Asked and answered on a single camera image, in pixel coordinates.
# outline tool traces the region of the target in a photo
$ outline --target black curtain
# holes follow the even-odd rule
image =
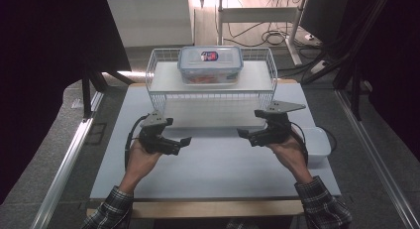
[[[0,0],[0,17],[2,203],[48,133],[63,91],[84,69],[130,65],[107,0]]]
[[[419,2],[388,0],[362,46],[358,66],[372,85],[371,104],[420,161]]]

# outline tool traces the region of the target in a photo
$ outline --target gray carpet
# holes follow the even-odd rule
[[[149,61],[150,50],[128,49],[128,56],[135,71],[144,71]],[[286,62],[286,52],[275,50],[273,53],[278,68],[289,67],[286,64],[280,66],[282,62]],[[280,75],[287,73],[293,73],[293,70],[283,71]],[[302,73],[292,75],[290,78],[300,80],[301,76]],[[331,88],[331,80],[334,76],[335,72],[332,72],[304,86],[304,92],[315,123],[329,130],[337,140],[337,148],[329,160],[343,192],[342,200],[347,203],[354,215],[352,228],[404,228]],[[127,86],[119,80],[109,76],[106,78],[112,86],[105,92],[90,135],[81,149],[49,228],[77,228],[85,217],[90,190],[127,90]],[[75,83],[66,90],[64,104],[52,129],[5,203],[0,206],[1,228],[29,228],[31,226],[80,123],[82,109],[71,108],[73,100],[80,98],[80,95],[80,83]],[[419,214],[420,164],[375,113],[366,95],[361,98],[361,114],[363,123],[380,150],[386,165],[404,191],[414,211]],[[305,228],[302,218],[299,224],[300,228]],[[135,220],[131,228],[149,229],[152,225],[153,220]]]

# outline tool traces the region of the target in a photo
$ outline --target person's left hand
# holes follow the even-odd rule
[[[160,156],[161,153],[146,152],[139,139],[135,139],[130,148],[129,162],[119,189],[126,193],[133,193],[139,181],[155,167]]]

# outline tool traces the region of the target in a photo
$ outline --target container lid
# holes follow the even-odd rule
[[[178,69],[184,70],[241,70],[244,66],[238,47],[185,47],[179,53]]]

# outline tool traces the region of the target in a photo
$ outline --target plaid shirt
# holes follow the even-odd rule
[[[305,210],[309,228],[347,228],[352,215],[346,205],[333,197],[319,176],[307,184],[296,184],[297,193]],[[81,228],[116,228],[121,226],[130,212],[133,195],[126,194],[114,186],[105,202],[84,220]],[[249,220],[233,218],[227,229],[259,229]]]

